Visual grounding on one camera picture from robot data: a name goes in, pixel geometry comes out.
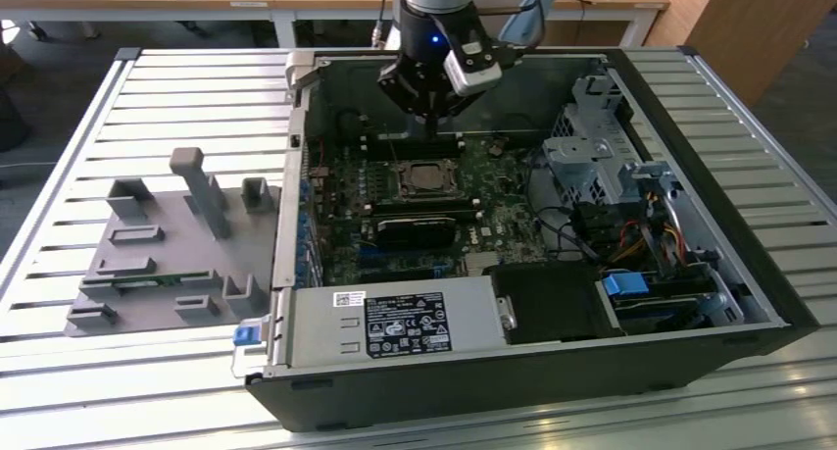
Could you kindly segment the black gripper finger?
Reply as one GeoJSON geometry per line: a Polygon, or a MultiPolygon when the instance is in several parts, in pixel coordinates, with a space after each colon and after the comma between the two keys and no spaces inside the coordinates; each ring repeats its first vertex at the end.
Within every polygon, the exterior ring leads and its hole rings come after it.
{"type": "Polygon", "coordinates": [[[451,92],[444,97],[441,110],[437,112],[436,128],[441,128],[453,118],[459,117],[484,95],[484,91],[469,96],[461,96],[456,92],[451,92]]]}
{"type": "Polygon", "coordinates": [[[424,135],[436,136],[435,94],[425,78],[421,62],[396,60],[381,69],[377,82],[381,90],[400,109],[422,125],[424,135]]]}

